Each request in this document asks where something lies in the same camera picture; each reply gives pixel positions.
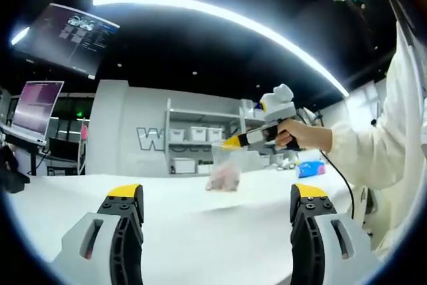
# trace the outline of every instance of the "storage box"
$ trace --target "storage box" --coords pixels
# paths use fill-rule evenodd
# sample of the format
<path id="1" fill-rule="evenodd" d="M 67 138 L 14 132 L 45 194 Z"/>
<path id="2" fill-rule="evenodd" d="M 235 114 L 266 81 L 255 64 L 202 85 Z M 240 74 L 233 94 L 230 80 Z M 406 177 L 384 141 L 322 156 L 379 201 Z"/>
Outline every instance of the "storage box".
<path id="1" fill-rule="evenodd" d="M 283 154 L 272 155 L 272 164 L 278 164 L 279 166 L 283 163 Z"/>
<path id="2" fill-rule="evenodd" d="M 208 128 L 207 129 L 207 141 L 218 141 L 222 140 L 222 128 Z"/>
<path id="3" fill-rule="evenodd" d="M 199 165 L 197 167 L 197 172 L 199 174 L 209 175 L 211 173 L 211 168 L 212 168 L 212 165 Z"/>
<path id="4" fill-rule="evenodd" d="M 175 174 L 195 173 L 195 160 L 191 158 L 173 158 L 172 166 L 175 169 Z"/>
<path id="5" fill-rule="evenodd" d="M 270 166 L 270 155 L 261 156 L 261 160 L 264 167 Z"/>
<path id="6" fill-rule="evenodd" d="M 245 118 L 254 118 L 255 103 L 250 99 L 241 99 Z"/>
<path id="7" fill-rule="evenodd" d="M 252 172 L 254 170 L 264 169 L 261 155 L 256 150 L 249 150 L 241 154 L 240 159 L 237 160 L 241 167 L 242 172 Z"/>
<path id="8" fill-rule="evenodd" d="M 206 127 L 191 126 L 188 129 L 189 141 L 206 141 Z"/>
<path id="9" fill-rule="evenodd" d="M 265 112 L 262 109 L 255 108 L 254 109 L 254 118 L 259 120 L 264 120 Z"/>
<path id="10" fill-rule="evenodd" d="M 184 141 L 184 129 L 170 129 L 169 140 L 170 141 Z"/>

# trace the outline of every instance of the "white tabletop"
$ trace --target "white tabletop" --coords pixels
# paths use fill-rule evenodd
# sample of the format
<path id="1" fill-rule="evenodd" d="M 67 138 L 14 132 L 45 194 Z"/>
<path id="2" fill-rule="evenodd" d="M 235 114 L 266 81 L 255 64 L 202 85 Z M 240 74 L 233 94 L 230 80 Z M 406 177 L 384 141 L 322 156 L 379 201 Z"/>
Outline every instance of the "white tabletop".
<path id="1" fill-rule="evenodd" d="M 276 285 L 292 272 L 289 204 L 296 182 L 322 188 L 338 212 L 350 204 L 344 182 L 329 166 L 325 175 L 302 180 L 293 170 L 245 173 L 239 190 L 229 194 L 205 191 L 207 177 L 32 178 L 9 199 L 24 235 L 50 262 L 61 237 L 86 213 L 96 212 L 108 191 L 140 183 L 145 285 Z"/>

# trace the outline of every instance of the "curved light strip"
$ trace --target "curved light strip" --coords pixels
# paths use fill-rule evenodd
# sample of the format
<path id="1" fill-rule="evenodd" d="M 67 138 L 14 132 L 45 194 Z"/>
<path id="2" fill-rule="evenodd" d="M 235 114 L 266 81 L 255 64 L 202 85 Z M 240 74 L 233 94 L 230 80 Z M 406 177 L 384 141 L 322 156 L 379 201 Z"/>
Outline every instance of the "curved light strip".
<path id="1" fill-rule="evenodd" d="M 275 41 L 282 47 L 291 51 L 292 53 L 297 55 L 302 61 L 307 63 L 311 68 L 321 73 L 322 76 L 324 76 L 332 85 L 334 85 L 345 97 L 349 96 L 346 89 L 338 82 L 338 80 L 336 80 L 335 77 L 332 76 L 331 73 L 326 70 L 325 67 L 320 65 L 318 61 L 316 61 L 312 56 L 308 55 L 304 50 L 300 49 L 298 46 L 294 45 L 278 33 L 272 31 L 270 28 L 267 28 L 266 26 L 263 26 L 260 23 L 257 23 L 256 21 L 238 15 L 237 13 L 234 13 L 232 11 L 194 0 L 93 0 L 94 6 L 111 5 L 116 3 L 139 3 L 142 5 L 159 5 L 191 9 L 201 11 L 203 13 L 207 13 L 216 17 L 221 17 L 228 21 L 232 21 L 234 23 L 237 23 L 238 25 L 241 25 L 243 27 L 255 31 L 256 33 L 259 33 L 264 37 L 271 39 L 272 41 Z"/>
<path id="2" fill-rule="evenodd" d="M 14 38 L 11 40 L 12 46 L 20 42 L 28 34 L 28 31 L 29 31 L 29 27 L 21 30 L 16 36 L 14 36 Z"/>

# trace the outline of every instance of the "computer screen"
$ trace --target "computer screen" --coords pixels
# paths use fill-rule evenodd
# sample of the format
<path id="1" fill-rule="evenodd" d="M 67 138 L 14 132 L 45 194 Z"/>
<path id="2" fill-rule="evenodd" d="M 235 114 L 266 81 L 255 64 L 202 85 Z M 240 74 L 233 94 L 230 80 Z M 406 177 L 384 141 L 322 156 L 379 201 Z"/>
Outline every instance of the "computer screen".
<path id="1" fill-rule="evenodd" d="M 120 26 L 78 9 L 51 3 L 15 50 L 95 79 Z"/>
<path id="2" fill-rule="evenodd" d="M 62 158 L 63 160 L 77 161 L 79 157 L 79 144 L 71 141 L 49 138 L 49 150 L 51 156 Z"/>
<path id="3" fill-rule="evenodd" d="M 28 81 L 19 96 L 12 129 L 45 140 L 63 81 Z"/>

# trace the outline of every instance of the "human hand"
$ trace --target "human hand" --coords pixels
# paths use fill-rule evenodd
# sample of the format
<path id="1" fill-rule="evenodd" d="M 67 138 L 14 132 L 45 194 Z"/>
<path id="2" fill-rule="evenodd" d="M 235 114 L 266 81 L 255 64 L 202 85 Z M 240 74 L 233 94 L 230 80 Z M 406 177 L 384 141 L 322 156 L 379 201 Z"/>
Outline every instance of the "human hand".
<path id="1" fill-rule="evenodd" d="M 284 148 L 293 137 L 301 148 L 318 148 L 330 152 L 332 148 L 332 131 L 322 127 L 312 127 L 293 119 L 287 119 L 278 125 L 279 135 L 276 146 Z"/>

